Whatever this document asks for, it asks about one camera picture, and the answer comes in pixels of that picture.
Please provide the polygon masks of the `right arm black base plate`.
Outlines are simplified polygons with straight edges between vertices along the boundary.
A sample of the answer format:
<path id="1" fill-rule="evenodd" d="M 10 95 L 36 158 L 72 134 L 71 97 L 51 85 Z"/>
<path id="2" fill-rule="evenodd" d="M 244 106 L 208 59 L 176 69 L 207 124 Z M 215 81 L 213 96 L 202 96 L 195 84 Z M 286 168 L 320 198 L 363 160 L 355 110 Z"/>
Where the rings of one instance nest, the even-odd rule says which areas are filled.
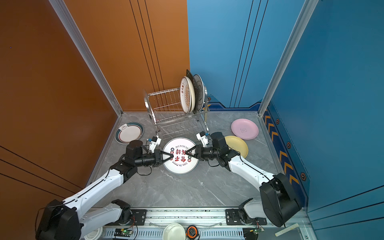
<path id="1" fill-rule="evenodd" d="M 226 209 L 226 221 L 228 226 L 235 225 L 267 225 L 266 218 L 251 218 L 244 210 Z"/>

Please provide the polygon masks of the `white plate orange sunburst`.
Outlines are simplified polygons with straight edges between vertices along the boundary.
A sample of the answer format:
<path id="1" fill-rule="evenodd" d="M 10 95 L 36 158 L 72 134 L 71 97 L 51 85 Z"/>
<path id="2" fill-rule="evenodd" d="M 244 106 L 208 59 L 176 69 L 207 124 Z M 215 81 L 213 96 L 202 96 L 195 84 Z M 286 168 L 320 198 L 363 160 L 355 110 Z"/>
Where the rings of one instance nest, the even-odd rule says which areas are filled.
<path id="1" fill-rule="evenodd" d="M 180 101 L 185 113 L 189 113 L 190 107 L 190 96 L 189 96 L 189 86 L 186 77 L 183 77 L 180 85 Z"/>

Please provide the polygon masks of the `black square floral plate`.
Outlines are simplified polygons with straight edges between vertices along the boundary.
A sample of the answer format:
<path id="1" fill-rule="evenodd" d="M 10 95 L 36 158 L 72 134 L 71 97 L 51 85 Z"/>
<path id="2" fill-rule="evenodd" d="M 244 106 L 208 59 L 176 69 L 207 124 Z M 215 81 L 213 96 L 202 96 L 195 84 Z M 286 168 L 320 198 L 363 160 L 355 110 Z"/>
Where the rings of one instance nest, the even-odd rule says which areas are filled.
<path id="1" fill-rule="evenodd" d="M 198 111 L 198 86 L 197 86 L 197 81 L 194 79 L 194 76 L 192 73 L 187 69 L 186 70 L 187 77 L 192 81 L 193 83 L 193 88 L 194 88 L 194 100 L 195 100 L 195 107 L 194 107 L 194 112 Z"/>

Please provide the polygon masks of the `white plate red characters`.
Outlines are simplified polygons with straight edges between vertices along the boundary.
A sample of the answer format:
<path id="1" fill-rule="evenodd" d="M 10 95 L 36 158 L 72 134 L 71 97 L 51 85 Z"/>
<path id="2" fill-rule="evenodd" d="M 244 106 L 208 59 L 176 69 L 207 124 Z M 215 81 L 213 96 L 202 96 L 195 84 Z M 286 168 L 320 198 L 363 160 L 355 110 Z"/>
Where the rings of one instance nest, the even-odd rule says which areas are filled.
<path id="1" fill-rule="evenodd" d="M 175 138 L 169 141 L 163 148 L 166 153 L 174 155 L 172 161 L 164 163 L 165 168 L 173 174 L 183 175 L 191 172 L 197 165 L 199 160 L 191 160 L 186 157 L 185 151 L 192 148 L 196 144 L 186 138 Z"/>

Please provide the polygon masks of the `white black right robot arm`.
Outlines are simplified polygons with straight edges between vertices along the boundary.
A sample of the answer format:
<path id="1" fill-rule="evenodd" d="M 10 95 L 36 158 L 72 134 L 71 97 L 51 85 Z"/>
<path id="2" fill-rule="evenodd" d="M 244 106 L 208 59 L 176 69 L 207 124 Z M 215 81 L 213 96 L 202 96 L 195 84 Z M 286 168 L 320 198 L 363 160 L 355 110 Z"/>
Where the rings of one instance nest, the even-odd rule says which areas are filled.
<path id="1" fill-rule="evenodd" d="M 265 218 L 276 227 L 281 227 L 302 209 L 301 201 L 286 175 L 274 175 L 253 165 L 240 152 L 228 146 L 221 132 L 211 134 L 211 146 L 208 146 L 207 137 L 197 136 L 201 143 L 187 150 L 188 156 L 201 161 L 217 160 L 219 166 L 239 175 L 260 192 L 260 202 L 248 199 L 238 207 L 239 218 L 244 225 Z"/>

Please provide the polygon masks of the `silver wire dish rack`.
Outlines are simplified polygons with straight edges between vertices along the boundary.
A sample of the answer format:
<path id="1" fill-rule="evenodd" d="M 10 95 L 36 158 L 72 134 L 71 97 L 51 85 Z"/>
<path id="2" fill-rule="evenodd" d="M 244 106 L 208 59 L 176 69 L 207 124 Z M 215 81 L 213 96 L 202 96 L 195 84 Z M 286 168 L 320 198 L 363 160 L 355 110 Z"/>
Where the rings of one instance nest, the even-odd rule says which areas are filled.
<path id="1" fill-rule="evenodd" d="M 145 106 L 156 130 L 156 136 L 164 142 L 175 138 L 195 141 L 196 134 L 209 132 L 207 117 L 209 109 L 185 113 L 180 100 L 180 89 L 144 92 Z"/>

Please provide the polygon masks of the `cream beige round plate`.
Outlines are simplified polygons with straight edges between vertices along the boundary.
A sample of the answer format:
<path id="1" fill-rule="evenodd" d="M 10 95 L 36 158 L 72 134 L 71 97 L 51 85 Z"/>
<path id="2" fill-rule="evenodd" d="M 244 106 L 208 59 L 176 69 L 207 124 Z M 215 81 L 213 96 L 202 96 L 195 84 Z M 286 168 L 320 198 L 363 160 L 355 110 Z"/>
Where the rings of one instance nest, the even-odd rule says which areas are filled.
<path id="1" fill-rule="evenodd" d="M 196 95 L 195 95 L 195 89 L 194 89 L 194 86 L 193 86 L 193 82 L 188 77 L 186 77 L 186 79 L 187 79 L 188 86 L 189 86 L 189 96 L 190 96 L 189 113 L 191 113 L 194 110 L 195 105 L 196 105 Z"/>

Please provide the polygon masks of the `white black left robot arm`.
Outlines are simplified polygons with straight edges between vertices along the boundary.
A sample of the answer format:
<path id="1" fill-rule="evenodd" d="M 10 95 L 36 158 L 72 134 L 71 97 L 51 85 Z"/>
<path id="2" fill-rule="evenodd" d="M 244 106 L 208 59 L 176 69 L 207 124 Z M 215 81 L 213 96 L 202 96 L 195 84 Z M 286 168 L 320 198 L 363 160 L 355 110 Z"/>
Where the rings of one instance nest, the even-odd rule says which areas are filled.
<path id="1" fill-rule="evenodd" d="M 61 202 L 53 200 L 47 204 L 41 220 L 36 222 L 36 239 L 79 240 L 107 224 L 133 222 L 131 206 L 122 200 L 114 200 L 97 211 L 89 210 L 134 176 L 139 167 L 155 168 L 172 158 L 173 154 L 156 145 L 146 147 L 139 140 L 130 142 L 125 154 L 95 182 Z"/>

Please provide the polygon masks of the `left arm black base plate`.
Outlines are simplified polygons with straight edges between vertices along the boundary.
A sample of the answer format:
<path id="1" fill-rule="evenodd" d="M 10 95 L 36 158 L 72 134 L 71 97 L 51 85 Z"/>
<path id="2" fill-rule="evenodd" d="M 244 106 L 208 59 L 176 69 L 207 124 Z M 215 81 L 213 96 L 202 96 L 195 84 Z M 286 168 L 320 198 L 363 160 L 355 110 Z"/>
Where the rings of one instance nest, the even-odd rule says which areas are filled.
<path id="1" fill-rule="evenodd" d="M 123 214 L 118 221 L 109 223 L 107 226 L 144 226 L 147 217 L 147 210 L 145 209 L 133 209 L 127 214 Z"/>

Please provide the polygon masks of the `pink round plate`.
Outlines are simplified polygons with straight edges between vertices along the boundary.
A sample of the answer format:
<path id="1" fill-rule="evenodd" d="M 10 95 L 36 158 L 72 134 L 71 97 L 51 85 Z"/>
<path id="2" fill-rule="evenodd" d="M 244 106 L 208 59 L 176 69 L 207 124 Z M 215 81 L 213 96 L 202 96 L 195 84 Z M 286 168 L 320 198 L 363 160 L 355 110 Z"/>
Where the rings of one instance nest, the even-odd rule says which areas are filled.
<path id="1" fill-rule="evenodd" d="M 232 122 L 233 134 L 243 140 L 252 140 L 259 135 L 259 127 L 251 120 L 237 119 Z"/>

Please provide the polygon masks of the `yellow round plate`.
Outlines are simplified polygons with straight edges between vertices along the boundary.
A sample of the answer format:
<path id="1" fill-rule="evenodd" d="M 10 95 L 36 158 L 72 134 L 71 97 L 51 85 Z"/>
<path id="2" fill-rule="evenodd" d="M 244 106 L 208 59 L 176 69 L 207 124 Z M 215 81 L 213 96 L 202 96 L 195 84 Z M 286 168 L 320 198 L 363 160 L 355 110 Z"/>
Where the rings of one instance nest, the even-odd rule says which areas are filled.
<path id="1" fill-rule="evenodd" d="M 240 152 L 243 158 L 247 157 L 249 153 L 249 148 L 247 143 L 243 139 L 236 136 L 226 136 L 225 140 L 229 148 Z"/>

